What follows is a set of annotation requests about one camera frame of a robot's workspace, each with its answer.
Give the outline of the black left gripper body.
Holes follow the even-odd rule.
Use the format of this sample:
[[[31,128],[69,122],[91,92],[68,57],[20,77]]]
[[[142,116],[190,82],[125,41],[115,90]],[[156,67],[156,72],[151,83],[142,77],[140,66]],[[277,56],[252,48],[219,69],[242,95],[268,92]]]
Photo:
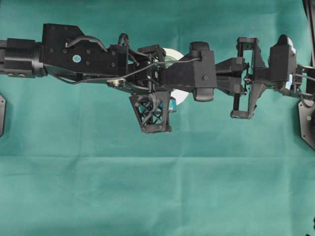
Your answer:
[[[168,91],[162,84],[166,63],[158,61],[151,64],[139,64],[136,61],[137,50],[129,44],[110,45],[107,53],[111,56],[110,65],[114,72],[105,76],[108,87],[130,94],[149,94],[156,91]]]

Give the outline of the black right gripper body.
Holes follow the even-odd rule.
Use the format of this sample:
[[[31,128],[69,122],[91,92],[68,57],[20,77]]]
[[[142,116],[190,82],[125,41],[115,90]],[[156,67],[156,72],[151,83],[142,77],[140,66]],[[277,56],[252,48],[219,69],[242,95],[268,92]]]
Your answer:
[[[249,74],[244,78],[244,82],[251,85],[251,90],[249,92],[248,109],[246,111],[239,110],[238,105],[240,96],[234,96],[233,110],[230,114],[232,118],[253,118],[256,103],[263,92],[268,88],[276,90],[275,85],[269,79],[269,65],[265,65],[258,44],[258,38],[239,37],[237,39],[237,50],[239,54],[243,53],[244,50],[252,51],[252,74]]]

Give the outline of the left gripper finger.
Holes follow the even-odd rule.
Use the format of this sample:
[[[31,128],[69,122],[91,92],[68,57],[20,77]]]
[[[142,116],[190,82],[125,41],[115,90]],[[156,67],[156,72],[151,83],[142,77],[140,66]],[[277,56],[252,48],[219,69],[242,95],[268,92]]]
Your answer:
[[[165,50],[158,44],[137,49],[136,61],[139,64],[151,64],[165,61]]]
[[[134,94],[129,97],[143,133],[170,133],[169,114],[176,111],[176,100],[168,91]]]

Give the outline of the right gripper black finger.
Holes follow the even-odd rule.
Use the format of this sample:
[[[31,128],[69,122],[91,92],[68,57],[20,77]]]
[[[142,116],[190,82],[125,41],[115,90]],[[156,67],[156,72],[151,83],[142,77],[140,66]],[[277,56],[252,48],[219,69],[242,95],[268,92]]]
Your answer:
[[[216,74],[217,85],[216,89],[221,90],[227,95],[245,95],[247,90],[242,86],[242,77],[241,75],[233,74]]]
[[[216,64],[217,75],[242,75],[246,63],[243,57],[229,58]]]

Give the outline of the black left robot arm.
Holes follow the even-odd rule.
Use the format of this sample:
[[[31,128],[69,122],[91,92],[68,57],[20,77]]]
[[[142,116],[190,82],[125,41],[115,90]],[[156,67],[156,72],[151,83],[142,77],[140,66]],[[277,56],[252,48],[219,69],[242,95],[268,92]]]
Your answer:
[[[128,35],[105,46],[79,27],[44,24],[42,40],[9,38],[0,42],[0,72],[9,77],[53,76],[70,85],[106,84],[129,93],[143,133],[169,133],[176,110],[171,89],[162,84],[166,51],[159,45],[133,50]]]

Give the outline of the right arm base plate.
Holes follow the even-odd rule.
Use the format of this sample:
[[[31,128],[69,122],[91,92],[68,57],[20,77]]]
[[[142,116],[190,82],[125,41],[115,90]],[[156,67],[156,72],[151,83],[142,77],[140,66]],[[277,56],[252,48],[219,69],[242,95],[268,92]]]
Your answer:
[[[303,102],[298,103],[298,113],[300,122],[301,138],[312,148],[315,148],[315,103],[309,100],[305,101],[309,106],[305,107]]]

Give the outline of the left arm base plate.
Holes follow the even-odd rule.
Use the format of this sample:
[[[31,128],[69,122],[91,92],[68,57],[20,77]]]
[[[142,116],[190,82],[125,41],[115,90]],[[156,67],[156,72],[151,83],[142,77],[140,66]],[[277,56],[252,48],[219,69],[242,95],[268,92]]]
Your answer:
[[[6,100],[0,95],[0,137],[4,134]]]

